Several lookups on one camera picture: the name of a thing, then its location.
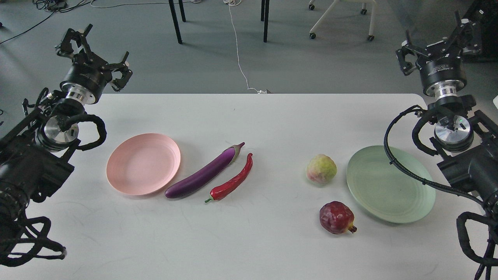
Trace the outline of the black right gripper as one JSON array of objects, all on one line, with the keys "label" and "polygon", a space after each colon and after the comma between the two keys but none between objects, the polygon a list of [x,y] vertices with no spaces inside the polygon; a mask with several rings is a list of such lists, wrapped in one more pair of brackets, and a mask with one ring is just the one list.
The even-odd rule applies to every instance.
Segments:
[{"label": "black right gripper", "polygon": [[440,84],[462,90],[467,85],[463,69],[462,54],[478,55],[482,50],[482,37],[479,22],[461,18],[459,11],[454,11],[456,27],[447,39],[450,52],[432,56],[428,47],[413,42],[409,30],[405,31],[405,41],[396,50],[400,71],[408,76],[418,70],[420,73],[422,93],[435,97]]}]

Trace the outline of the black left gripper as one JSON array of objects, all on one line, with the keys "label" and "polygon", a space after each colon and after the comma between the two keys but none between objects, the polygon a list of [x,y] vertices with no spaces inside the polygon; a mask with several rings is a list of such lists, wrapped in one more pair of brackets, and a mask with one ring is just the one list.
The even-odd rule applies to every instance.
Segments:
[{"label": "black left gripper", "polygon": [[127,62],[130,54],[128,51],[117,63],[108,63],[97,55],[94,57],[87,42],[87,35],[92,28],[92,24],[83,31],[69,28],[56,46],[57,56],[69,58],[73,62],[60,83],[60,89],[65,98],[78,101],[82,105],[97,103],[107,84],[110,84],[115,92],[123,90],[133,74]]}]

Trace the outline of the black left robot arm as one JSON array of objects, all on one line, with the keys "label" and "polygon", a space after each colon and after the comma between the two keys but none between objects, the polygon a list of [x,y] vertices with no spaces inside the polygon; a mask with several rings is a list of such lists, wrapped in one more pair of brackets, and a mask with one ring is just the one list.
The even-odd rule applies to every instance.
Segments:
[{"label": "black left robot arm", "polygon": [[51,220],[28,218],[30,202],[51,197],[74,171],[69,163],[77,150],[102,145],[104,121],[85,111],[99,101],[106,85],[122,90],[132,76],[125,53],[109,63],[90,48],[83,31],[68,29],[56,53],[71,67],[59,90],[44,88],[35,103],[23,101],[25,118],[1,138],[0,225],[1,265],[21,266],[32,259],[64,259],[67,250],[48,238]]}]

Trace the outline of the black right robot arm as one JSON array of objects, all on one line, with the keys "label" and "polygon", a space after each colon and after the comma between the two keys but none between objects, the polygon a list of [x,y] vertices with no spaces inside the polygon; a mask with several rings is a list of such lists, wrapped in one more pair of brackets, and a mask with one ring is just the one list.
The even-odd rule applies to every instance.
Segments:
[{"label": "black right robot arm", "polygon": [[[418,71],[422,92],[435,100],[427,106],[412,106],[388,125],[384,151],[389,163],[402,173],[445,193],[470,199],[483,214],[464,212],[456,219],[459,246],[463,254],[479,264],[474,278],[491,279],[497,267],[497,124],[481,110],[473,110],[475,98],[458,92],[467,84],[463,55],[481,51],[480,25],[454,13],[456,26],[439,42],[421,46],[412,42],[410,32],[396,50],[400,71],[407,76]],[[393,154],[388,136],[404,116],[414,113],[418,122],[412,129],[414,145],[429,156],[440,156],[437,164],[448,185],[425,179],[405,167]]]}]

